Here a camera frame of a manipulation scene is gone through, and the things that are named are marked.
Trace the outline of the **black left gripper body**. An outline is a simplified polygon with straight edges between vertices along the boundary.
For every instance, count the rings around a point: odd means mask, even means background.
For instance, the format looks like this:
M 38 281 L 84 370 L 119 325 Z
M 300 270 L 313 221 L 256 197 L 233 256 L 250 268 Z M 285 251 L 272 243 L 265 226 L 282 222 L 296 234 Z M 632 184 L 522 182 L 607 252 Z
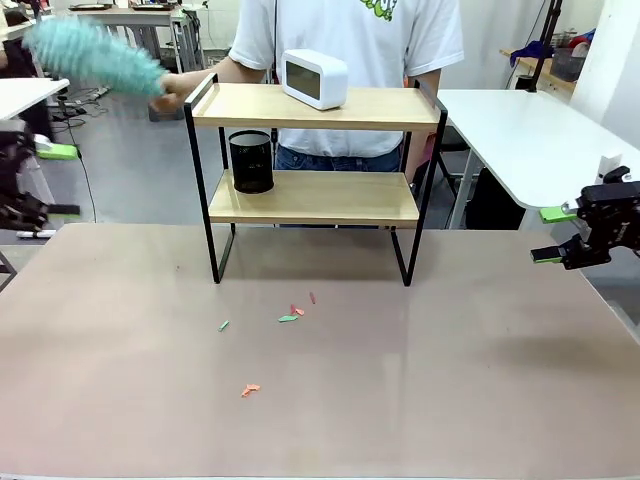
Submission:
M 36 153 L 34 136 L 23 120 L 1 121 L 1 228 L 41 231 L 48 205 L 19 185 L 23 164 Z

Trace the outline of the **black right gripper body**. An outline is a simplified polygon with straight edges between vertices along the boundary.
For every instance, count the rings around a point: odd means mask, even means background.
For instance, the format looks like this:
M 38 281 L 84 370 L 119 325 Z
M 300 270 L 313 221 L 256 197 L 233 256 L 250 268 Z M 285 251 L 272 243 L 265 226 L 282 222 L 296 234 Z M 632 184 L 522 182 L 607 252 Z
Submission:
M 562 210 L 579 229 L 561 245 L 565 269 L 609 263 L 610 251 L 617 247 L 639 253 L 639 182 L 629 167 L 619 166 L 601 183 L 584 187 Z

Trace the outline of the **person's right hand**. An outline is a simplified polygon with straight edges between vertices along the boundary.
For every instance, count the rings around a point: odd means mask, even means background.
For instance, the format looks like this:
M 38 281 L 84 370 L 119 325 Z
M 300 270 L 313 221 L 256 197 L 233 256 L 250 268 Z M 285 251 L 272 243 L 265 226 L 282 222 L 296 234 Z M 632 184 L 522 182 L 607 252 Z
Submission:
M 174 112 L 182 107 L 194 86 L 186 73 L 166 74 L 160 79 L 164 93 L 151 101 L 151 107 L 159 113 Z

